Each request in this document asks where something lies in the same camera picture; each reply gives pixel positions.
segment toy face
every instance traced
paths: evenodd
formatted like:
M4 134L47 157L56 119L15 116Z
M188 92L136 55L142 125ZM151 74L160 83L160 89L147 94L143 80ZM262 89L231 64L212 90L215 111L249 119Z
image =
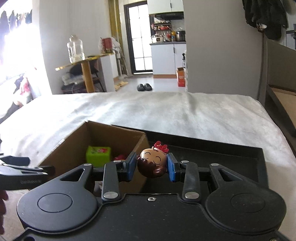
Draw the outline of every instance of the toy face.
M157 167L166 166L166 154L157 148L143 150L140 157L147 160L148 163L153 162Z

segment black door frame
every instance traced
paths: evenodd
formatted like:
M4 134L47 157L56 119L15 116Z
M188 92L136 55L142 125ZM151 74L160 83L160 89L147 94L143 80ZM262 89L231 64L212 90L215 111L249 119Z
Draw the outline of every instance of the black door frame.
M150 70L136 70L135 56L134 56L134 52L133 52L133 40L131 37L131 23L130 23L128 9L130 7L141 6L141 5L145 5L145 4L147 4L147 1L135 2L135 3L124 5L124 15L125 15L125 19L126 19L126 33L127 33L127 37L128 37L128 51L129 51L129 58L130 58L130 62L131 62L132 73L153 72L152 69L150 69Z

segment orange box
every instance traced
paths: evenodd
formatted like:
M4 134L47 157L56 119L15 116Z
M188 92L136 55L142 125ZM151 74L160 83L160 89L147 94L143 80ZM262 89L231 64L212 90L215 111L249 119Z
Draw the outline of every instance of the orange box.
M176 73L177 73L178 86L185 87L184 68L178 68Z

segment wooden table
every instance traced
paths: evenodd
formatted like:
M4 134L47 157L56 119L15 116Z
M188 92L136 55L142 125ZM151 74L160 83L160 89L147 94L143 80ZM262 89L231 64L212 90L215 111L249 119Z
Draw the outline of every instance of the wooden table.
M78 62L75 62L75 63L72 63L72 64L67 64L67 65L58 67L55 70L59 71L61 69L65 69L67 67L70 67L70 66L73 66L73 65L76 65L76 64L81 64L83 80L84 80L84 83L85 83L86 91L87 91L87 93L94 93L96 91L95 91L94 82L93 82L93 79L92 79L92 76L91 76L91 67L89 65L89 62L92 61L92 60L99 59L100 57L107 56L107 55L110 55L110 53L96 55L94 57L89 57L89 58L86 58L85 60L82 60L82 61L78 61Z

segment range hood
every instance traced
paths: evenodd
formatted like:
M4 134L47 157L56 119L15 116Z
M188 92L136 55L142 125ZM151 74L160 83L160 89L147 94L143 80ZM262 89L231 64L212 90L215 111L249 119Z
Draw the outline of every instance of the range hood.
M158 13L155 14L157 19L163 20L178 20L184 19L184 12L165 12L165 13Z

